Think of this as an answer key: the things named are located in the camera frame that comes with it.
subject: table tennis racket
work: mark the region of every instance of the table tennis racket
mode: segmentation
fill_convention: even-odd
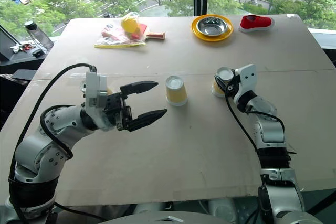
[[[140,35],[143,36],[144,40],[147,39],[165,39],[165,33],[152,33],[149,27],[146,24],[139,24],[140,27]],[[139,39],[138,35],[132,34],[132,39]]]

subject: red shoe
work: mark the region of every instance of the red shoe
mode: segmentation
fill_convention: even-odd
[[[272,18],[247,15],[242,18],[239,30],[243,33],[247,33],[249,31],[269,30],[273,26],[274,19]]]

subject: yellow paper cup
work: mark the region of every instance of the yellow paper cup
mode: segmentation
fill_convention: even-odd
[[[183,80],[178,76],[166,79],[167,102],[173,106],[182,106],[188,101]]]
[[[219,76],[226,84],[228,84],[234,76],[232,69],[226,68],[226,67],[219,68],[216,71],[216,75]],[[225,93],[220,89],[216,80],[211,86],[211,92],[217,97],[220,97],[220,98],[225,97]]]

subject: metal bowl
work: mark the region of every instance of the metal bowl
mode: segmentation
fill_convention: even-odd
[[[205,17],[196,24],[197,30],[205,36],[219,36],[226,32],[227,24],[224,20],[217,17]]]

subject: white table surface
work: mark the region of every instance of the white table surface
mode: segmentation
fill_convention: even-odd
[[[63,31],[34,80],[52,79],[63,68],[90,63],[109,76],[152,74],[212,74],[218,66],[238,68],[248,63],[257,71],[334,69],[333,64],[298,16],[272,15],[275,26],[267,32],[241,33],[241,16],[228,16],[235,31],[226,40],[213,43],[195,37],[194,17],[141,18],[152,31],[166,33],[166,40],[148,40],[129,48],[95,48],[107,18],[73,19]],[[85,73],[85,68],[64,76]]]
[[[240,17],[231,19],[237,24]],[[336,70],[300,20],[284,15],[275,19],[291,23],[287,24],[292,27],[291,32],[284,33],[282,26],[265,34],[235,31],[231,42],[208,44],[194,38],[188,30],[184,36],[178,36],[179,40],[184,37],[184,42],[174,40],[170,35],[177,35],[177,30],[169,29],[170,19],[160,22],[154,18],[154,23],[166,27],[166,41],[149,41],[146,46],[130,50],[85,45],[87,51],[77,47],[78,58],[67,39],[73,37],[70,31],[74,33],[73,28],[80,27],[83,20],[72,20],[37,73],[36,78],[46,79],[29,84],[0,132],[0,202],[8,196],[7,177],[14,146],[48,79],[62,68],[83,61],[107,73],[108,86],[115,92],[119,86],[135,81],[159,82],[159,86],[146,93],[129,96],[127,102],[134,117],[162,108],[168,108],[168,113],[132,133],[96,131],[77,143],[74,158],[65,164],[57,187],[57,201],[61,204],[129,204],[257,194],[260,186],[257,155],[224,100],[211,94],[213,73],[218,67],[238,68],[251,62],[259,70],[257,93],[276,105],[286,126],[288,148],[298,152],[292,155],[291,166],[296,170],[299,186],[303,191],[336,187],[333,106]],[[171,20],[180,20],[181,25],[188,23],[184,27],[187,29],[192,18]],[[102,19],[91,21],[105,23]],[[78,37],[88,41],[95,36],[79,33]],[[278,45],[279,40],[287,44]],[[274,48],[263,48],[264,41]],[[62,45],[65,51],[72,51],[68,58],[60,54]],[[182,49],[193,51],[193,55]],[[250,54],[239,57],[238,52],[243,51]],[[55,104],[81,104],[79,83],[84,71],[85,68],[77,69],[56,82],[37,115]],[[180,108],[168,105],[165,100],[164,81],[171,74],[179,74],[185,81],[189,101]],[[239,116],[247,126],[248,117]],[[28,132],[37,126],[38,116]]]

